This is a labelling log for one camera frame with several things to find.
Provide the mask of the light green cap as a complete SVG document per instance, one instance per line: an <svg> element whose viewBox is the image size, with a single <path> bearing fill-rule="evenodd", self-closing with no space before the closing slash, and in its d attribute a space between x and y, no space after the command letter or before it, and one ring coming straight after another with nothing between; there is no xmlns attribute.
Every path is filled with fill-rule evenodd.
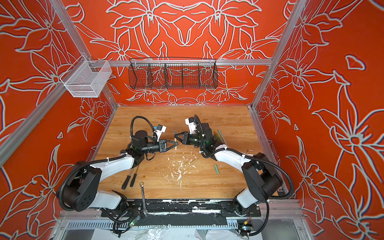
<svg viewBox="0 0 384 240"><path fill-rule="evenodd" d="M214 169L215 169L215 172L216 172L216 174L220 174L220 171L219 171L219 168L218 168L218 166L217 165L214 165Z"/></svg>

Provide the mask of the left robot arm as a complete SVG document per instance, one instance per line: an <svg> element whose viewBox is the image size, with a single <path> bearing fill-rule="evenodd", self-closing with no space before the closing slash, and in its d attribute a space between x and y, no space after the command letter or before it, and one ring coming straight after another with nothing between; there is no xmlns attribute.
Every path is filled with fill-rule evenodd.
<svg viewBox="0 0 384 240"><path fill-rule="evenodd" d="M133 170L149 154L166 153L178 143L161 139L166 127L150 124L151 134L145 130L134 132L134 117L130 125L131 142L117 157L77 162L64 179L56 193L61 208L65 211L81 212L88 208L115 210L123 205L124 195L115 192L100 191L99 184L117 173Z"/></svg>

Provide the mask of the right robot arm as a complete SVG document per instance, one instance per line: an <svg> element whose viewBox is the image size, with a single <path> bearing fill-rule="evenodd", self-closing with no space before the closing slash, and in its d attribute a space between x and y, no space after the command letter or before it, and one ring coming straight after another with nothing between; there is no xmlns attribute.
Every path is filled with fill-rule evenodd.
<svg viewBox="0 0 384 240"><path fill-rule="evenodd" d="M232 209L243 215L253 204L266 203L269 199L286 200L294 194L294 183L280 166L269 161L266 155L249 155L228 147L217 140L208 123L197 115L186 119L188 132L176 133L175 139L183 145L198 148L205 159L225 163L243 173L247 187L237 194Z"/></svg>

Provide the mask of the beige pen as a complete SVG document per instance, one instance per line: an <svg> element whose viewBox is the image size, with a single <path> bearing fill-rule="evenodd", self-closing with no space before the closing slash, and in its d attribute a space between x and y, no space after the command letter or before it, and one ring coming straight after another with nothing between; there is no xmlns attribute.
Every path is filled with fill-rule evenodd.
<svg viewBox="0 0 384 240"><path fill-rule="evenodd" d="M175 142L177 143L178 141L177 141L177 139L176 139L176 137L175 137L176 134L177 134L177 131L176 131L176 128L174 128L174 140L175 140Z"/></svg>

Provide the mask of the light green pen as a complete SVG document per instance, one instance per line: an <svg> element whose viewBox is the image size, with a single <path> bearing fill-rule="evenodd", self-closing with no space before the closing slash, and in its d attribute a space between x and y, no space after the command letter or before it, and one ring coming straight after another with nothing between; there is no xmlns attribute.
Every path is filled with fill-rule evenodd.
<svg viewBox="0 0 384 240"><path fill-rule="evenodd" d="M218 130L218 133L219 133L219 136L220 136L220 138L221 138L221 141L222 141L225 145L228 145L227 142L226 142L226 140L225 140L225 138L224 138L224 136L223 136L223 134L222 134L222 132L221 132L221 130Z"/></svg>

